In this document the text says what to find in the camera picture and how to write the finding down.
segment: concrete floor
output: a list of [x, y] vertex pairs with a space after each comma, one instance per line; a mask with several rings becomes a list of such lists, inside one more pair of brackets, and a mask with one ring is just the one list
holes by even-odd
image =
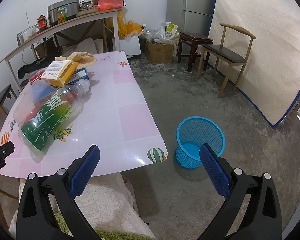
[[[151, 65], [142, 56], [129, 60], [134, 76], [145, 96], [152, 116], [165, 141], [169, 158], [164, 163], [125, 171], [134, 186], [139, 215], [150, 223], [156, 237], [196, 239], [211, 222], [224, 198], [215, 191], [205, 169], [187, 170], [178, 165], [176, 129], [189, 116], [213, 120], [223, 131], [226, 148], [222, 154], [230, 165], [247, 174], [272, 174], [282, 211], [283, 228], [300, 201], [300, 122], [286, 118], [273, 129], [257, 109], [228, 82], [218, 98], [223, 82], [220, 74], [186, 71], [188, 58], [181, 64]], [[248, 204], [245, 199], [234, 232]]]

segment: pink and white tablecloth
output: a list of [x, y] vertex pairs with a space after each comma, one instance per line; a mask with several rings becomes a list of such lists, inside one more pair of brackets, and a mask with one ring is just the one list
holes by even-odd
[[93, 176], [125, 171], [166, 160], [168, 152], [144, 96], [122, 51], [94, 55], [87, 67], [91, 91], [83, 96], [84, 107], [48, 151], [35, 155], [18, 137], [13, 112], [29, 88], [22, 91], [0, 132], [0, 146], [12, 141], [15, 152], [8, 156], [0, 174], [27, 178], [54, 174], [82, 157], [92, 144], [100, 148], [100, 162]]

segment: metal screw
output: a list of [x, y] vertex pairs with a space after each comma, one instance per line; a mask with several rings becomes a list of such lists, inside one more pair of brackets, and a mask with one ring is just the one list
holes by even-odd
[[269, 173], [265, 173], [265, 178], [266, 179], [271, 179], [271, 175]]
[[237, 174], [237, 175], [241, 175], [242, 174], [242, 170], [239, 169], [239, 168], [235, 168], [234, 169], [234, 173]]
[[35, 177], [34, 173], [30, 173], [29, 176], [28, 176], [29, 179], [34, 179], [34, 177]]
[[63, 174], [65, 174], [66, 173], [66, 170], [65, 169], [59, 169], [58, 171], [57, 171], [57, 174], [58, 175], [63, 175]]

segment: green striped balloon print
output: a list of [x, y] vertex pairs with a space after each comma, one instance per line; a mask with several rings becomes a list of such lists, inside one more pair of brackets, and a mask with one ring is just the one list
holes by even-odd
[[159, 163], [164, 161], [164, 152], [160, 148], [152, 148], [148, 151], [148, 158], [153, 163]]

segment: sticker on refrigerator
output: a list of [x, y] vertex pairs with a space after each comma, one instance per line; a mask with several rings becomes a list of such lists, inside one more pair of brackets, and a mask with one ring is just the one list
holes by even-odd
[[61, 11], [61, 9], [65, 9], [65, 13], [67, 13], [67, 6], [62, 6], [62, 7], [58, 8], [57, 11]]

